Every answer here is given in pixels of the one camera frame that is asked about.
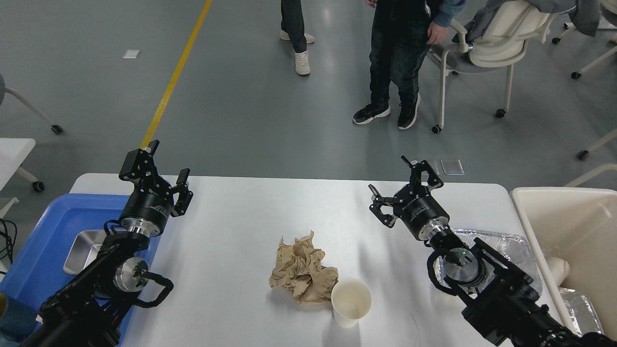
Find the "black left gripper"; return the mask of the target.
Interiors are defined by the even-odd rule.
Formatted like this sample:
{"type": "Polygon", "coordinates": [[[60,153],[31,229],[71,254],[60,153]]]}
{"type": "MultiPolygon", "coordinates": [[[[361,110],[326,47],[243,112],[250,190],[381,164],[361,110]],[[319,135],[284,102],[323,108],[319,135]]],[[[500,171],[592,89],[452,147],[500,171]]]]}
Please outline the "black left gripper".
{"type": "Polygon", "coordinates": [[[145,149],[137,148],[128,152],[119,172],[120,180],[132,182],[135,187],[121,212],[119,224],[125,230],[147,237],[160,236],[170,215],[185,215],[193,198],[188,185],[190,168],[179,172],[176,185],[171,188],[169,182],[158,174],[154,154],[159,144],[159,140],[153,140],[145,149]],[[170,195],[156,195],[166,193],[169,189],[170,195]],[[172,196],[176,194],[178,197],[174,203],[172,196]]]}

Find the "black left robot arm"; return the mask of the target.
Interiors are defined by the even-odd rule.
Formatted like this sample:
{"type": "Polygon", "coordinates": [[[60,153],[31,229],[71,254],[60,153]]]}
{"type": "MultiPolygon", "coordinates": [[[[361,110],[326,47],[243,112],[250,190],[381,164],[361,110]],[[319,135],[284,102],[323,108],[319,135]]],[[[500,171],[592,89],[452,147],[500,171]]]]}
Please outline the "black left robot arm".
{"type": "Polygon", "coordinates": [[[133,306],[156,307],[174,289],[170,279],[151,272],[137,256],[163,234],[170,217],[185,215],[193,197],[188,168],[179,172],[175,185],[159,175],[158,146],[152,140],[128,152],[119,179],[132,182],[134,189],[121,215],[104,223],[106,236],[94,261],[42,303],[42,325],[23,347],[115,347],[133,306]]]}

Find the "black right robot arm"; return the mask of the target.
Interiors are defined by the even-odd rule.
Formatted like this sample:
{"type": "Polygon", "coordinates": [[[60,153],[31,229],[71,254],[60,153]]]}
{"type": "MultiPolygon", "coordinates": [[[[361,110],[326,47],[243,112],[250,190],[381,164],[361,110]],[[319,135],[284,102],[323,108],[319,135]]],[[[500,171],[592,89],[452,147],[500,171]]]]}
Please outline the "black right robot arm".
{"type": "Polygon", "coordinates": [[[461,314],[486,340],[515,347],[614,347],[605,334],[579,336],[549,313],[533,288],[533,277],[482,239],[468,246],[451,229],[450,216],[432,197],[443,180],[427,161],[410,162],[410,178],[392,197],[372,191],[369,209],[387,227],[403,221],[416,240],[433,251],[426,266],[429,279],[441,292],[465,303],[461,314]]]}

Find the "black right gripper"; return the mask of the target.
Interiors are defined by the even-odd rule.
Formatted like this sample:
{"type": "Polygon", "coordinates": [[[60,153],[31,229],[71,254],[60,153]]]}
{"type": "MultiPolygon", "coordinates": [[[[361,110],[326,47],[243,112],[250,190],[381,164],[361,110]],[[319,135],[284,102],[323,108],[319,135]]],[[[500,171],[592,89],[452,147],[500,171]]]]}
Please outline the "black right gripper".
{"type": "Polygon", "coordinates": [[[444,182],[427,160],[412,162],[404,155],[401,159],[411,169],[408,186],[403,186],[394,197],[386,197],[369,184],[372,192],[369,210],[384,226],[392,228],[399,218],[416,240],[428,241],[449,228],[450,216],[430,194],[432,190],[443,187],[444,182]],[[402,207],[395,207],[401,202],[402,207]],[[384,214],[384,206],[395,207],[394,215],[384,214]]]}

